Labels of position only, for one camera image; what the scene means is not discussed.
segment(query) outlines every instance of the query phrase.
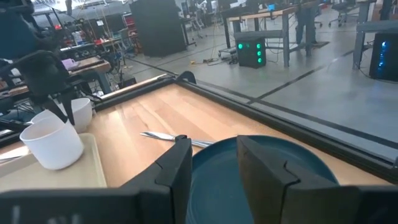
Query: black box with green lights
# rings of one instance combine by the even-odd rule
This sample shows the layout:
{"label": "black box with green lights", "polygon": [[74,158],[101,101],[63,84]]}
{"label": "black box with green lights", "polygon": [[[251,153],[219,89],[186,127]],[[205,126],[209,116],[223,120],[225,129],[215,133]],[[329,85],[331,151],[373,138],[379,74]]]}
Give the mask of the black box with green lights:
{"label": "black box with green lights", "polygon": [[267,63],[264,38],[245,37],[236,40],[239,66],[259,68]]}

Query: computer tower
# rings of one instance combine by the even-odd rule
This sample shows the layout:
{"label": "computer tower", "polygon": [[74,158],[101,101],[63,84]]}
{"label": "computer tower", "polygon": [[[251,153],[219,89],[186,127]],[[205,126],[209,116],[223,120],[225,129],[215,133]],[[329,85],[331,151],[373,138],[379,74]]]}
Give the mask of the computer tower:
{"label": "computer tower", "polygon": [[377,33],[374,36],[369,76],[398,82],[398,33]]}
{"label": "computer tower", "polygon": [[242,38],[236,40],[239,66],[259,68],[267,63],[264,38]]}

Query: floor stripe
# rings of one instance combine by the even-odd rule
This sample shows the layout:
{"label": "floor stripe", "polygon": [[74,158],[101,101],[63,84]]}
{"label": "floor stripe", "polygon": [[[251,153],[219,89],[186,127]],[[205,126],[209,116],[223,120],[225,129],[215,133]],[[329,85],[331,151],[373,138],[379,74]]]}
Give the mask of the floor stripe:
{"label": "floor stripe", "polygon": [[141,72],[150,70],[151,68],[156,68],[157,66],[166,65],[166,64],[168,64],[168,63],[172,63],[172,62],[175,62],[175,61],[177,61],[177,60],[180,60],[180,59],[183,59],[183,58],[186,58],[186,57],[195,55],[195,54],[202,53],[202,52],[204,52],[204,51],[206,51],[206,50],[210,50],[210,49],[213,49],[213,48],[215,48],[215,47],[220,47],[220,46],[222,46],[222,45],[225,45],[225,44],[218,44],[218,45],[216,45],[216,46],[208,47],[208,48],[206,48],[206,49],[203,49],[203,50],[194,52],[194,53],[192,53],[192,54],[187,54],[187,55],[181,56],[181,57],[179,57],[179,58],[175,58],[175,59],[173,59],[173,60],[171,60],[171,61],[164,62],[164,63],[158,64],[158,65],[151,65],[151,64],[148,64],[148,63],[145,63],[145,62],[140,62],[140,61],[138,61],[138,60],[135,60],[135,62],[140,63],[140,64],[142,64],[142,65],[146,65],[146,66],[148,66],[149,68],[146,68],[146,69],[141,70],[141,71],[138,71],[138,72],[131,73],[131,74],[129,74],[129,75],[136,75],[136,74],[138,74],[138,73],[141,73]]}
{"label": "floor stripe", "polygon": [[281,90],[281,89],[284,89],[284,88],[290,86],[291,84],[296,83],[296,82],[298,82],[299,80],[301,80],[301,79],[303,79],[303,78],[305,78],[305,77],[308,77],[309,75],[314,74],[315,72],[317,72],[317,71],[319,71],[319,70],[321,70],[321,69],[326,68],[326,67],[329,66],[331,63],[334,63],[334,62],[336,62],[338,59],[340,59],[340,58],[342,58],[342,57],[345,57],[345,56],[347,56],[347,55],[349,55],[349,54],[351,54],[351,53],[353,53],[353,52],[354,52],[354,50],[350,50],[349,52],[347,52],[347,53],[345,53],[345,54],[343,54],[343,55],[341,55],[341,56],[339,56],[339,57],[333,59],[329,64],[321,65],[321,66],[319,66],[319,67],[317,67],[317,68],[314,68],[313,70],[308,71],[308,72],[304,73],[303,75],[301,75],[301,76],[299,76],[299,77],[297,77],[297,78],[295,78],[295,79],[293,79],[293,80],[291,80],[291,81],[289,81],[289,82],[287,82],[287,83],[285,83],[285,84],[283,84],[283,85],[281,85],[281,86],[279,86],[279,87],[277,87],[277,88],[275,88],[275,89],[273,89],[273,90],[271,90],[271,91],[268,91],[268,92],[266,92],[265,94],[263,94],[263,95],[261,95],[261,96],[258,96],[258,97],[256,97],[256,98],[257,98],[257,99],[263,99],[263,98],[265,98],[265,97],[267,97],[267,96],[269,96],[269,95],[271,95],[271,94],[274,94],[274,93],[276,93],[277,91],[279,91],[279,90]]}
{"label": "floor stripe", "polygon": [[382,144],[383,146],[391,147],[393,149],[398,149],[398,142],[394,142],[394,141],[390,141],[388,139],[380,138],[378,136],[375,136],[375,135],[372,135],[372,134],[369,134],[369,133],[358,131],[358,130],[355,130],[353,128],[349,128],[349,127],[346,127],[346,126],[342,126],[340,124],[333,123],[331,121],[327,121],[327,120],[324,120],[324,119],[321,119],[321,118],[314,117],[312,115],[301,113],[301,112],[298,112],[298,111],[295,111],[295,110],[292,110],[292,109],[289,109],[289,108],[286,108],[286,107],[283,107],[283,106],[275,105],[273,103],[269,103],[269,102],[266,102],[266,101],[251,97],[251,96],[247,96],[245,94],[238,93],[236,91],[233,91],[233,90],[230,90],[230,89],[218,86],[218,85],[214,85],[214,84],[203,82],[203,81],[199,81],[198,83],[201,84],[201,85],[212,87],[212,88],[217,89],[217,90],[224,91],[224,92],[229,93],[229,94],[234,95],[234,96],[238,96],[238,97],[250,100],[253,103],[259,103],[260,105],[268,106],[270,108],[277,109],[277,110],[283,111],[285,113],[288,113],[288,114],[291,114],[291,115],[294,115],[294,116],[298,116],[299,118],[307,119],[309,121],[313,121],[315,123],[322,124],[322,125],[327,126],[329,128],[333,128],[333,129],[342,131],[342,132],[347,133],[347,134],[352,134],[353,136],[357,136],[359,138],[367,139],[369,141],[373,141],[373,142]]}

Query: beige tray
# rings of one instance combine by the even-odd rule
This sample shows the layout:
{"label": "beige tray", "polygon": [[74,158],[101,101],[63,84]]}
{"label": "beige tray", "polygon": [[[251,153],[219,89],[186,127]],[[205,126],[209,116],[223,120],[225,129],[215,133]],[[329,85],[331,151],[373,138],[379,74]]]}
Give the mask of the beige tray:
{"label": "beige tray", "polygon": [[20,189],[106,187],[100,155],[92,134],[79,134],[83,155],[62,170],[44,169],[32,154],[0,165],[0,192]]}

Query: dark teal plate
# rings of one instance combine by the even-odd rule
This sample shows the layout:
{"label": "dark teal plate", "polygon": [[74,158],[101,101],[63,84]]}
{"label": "dark teal plate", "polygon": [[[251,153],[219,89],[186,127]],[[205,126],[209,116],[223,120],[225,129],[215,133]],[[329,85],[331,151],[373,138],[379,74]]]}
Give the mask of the dark teal plate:
{"label": "dark teal plate", "polygon": [[[326,164],[306,148],[270,136],[250,138],[283,158],[338,183]],[[194,155],[188,224],[253,223],[239,177],[236,148],[236,138],[229,138]]]}

